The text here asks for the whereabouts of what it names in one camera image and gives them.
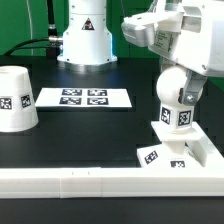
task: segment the black table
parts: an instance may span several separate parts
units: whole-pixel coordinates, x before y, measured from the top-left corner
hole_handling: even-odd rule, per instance
[[[158,59],[120,59],[116,69],[77,73],[44,57],[0,57],[28,68],[34,98],[49,88],[124,88],[132,108],[38,108],[39,124],[0,133],[1,168],[139,167],[138,147],[159,143]],[[210,81],[197,121],[224,153],[224,93]],[[223,223],[224,198],[82,198],[0,200],[0,223]]]

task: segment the white cylinder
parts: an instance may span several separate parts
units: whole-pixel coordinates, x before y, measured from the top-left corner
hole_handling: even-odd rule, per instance
[[[37,123],[27,69],[20,66],[0,67],[0,131],[24,131]]]
[[[116,60],[106,27],[106,0],[69,0],[69,27],[59,63],[100,66]]]

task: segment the upside-down cup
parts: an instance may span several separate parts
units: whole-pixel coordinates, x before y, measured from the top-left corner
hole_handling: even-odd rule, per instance
[[[38,123],[28,70],[0,67],[0,132],[25,131]]]

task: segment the green background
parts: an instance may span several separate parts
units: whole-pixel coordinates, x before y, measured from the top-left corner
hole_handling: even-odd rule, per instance
[[[152,0],[123,0],[126,15],[145,12]],[[29,0],[33,22],[33,38],[47,37],[48,19],[46,0]],[[62,35],[68,26],[68,0],[54,0],[55,23]],[[121,32],[123,11],[120,0],[107,1],[107,27],[113,35],[113,53],[118,57],[152,58],[158,57],[147,48],[139,48],[127,43]],[[0,55],[18,43],[30,40],[30,23],[26,0],[0,0]],[[31,55],[31,50],[19,50],[14,55]],[[34,50],[35,56],[45,55],[45,50]],[[224,79],[212,78],[224,90]]]

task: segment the white paper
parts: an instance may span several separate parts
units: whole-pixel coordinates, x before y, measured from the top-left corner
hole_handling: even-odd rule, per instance
[[[42,88],[36,107],[132,107],[126,89]]]

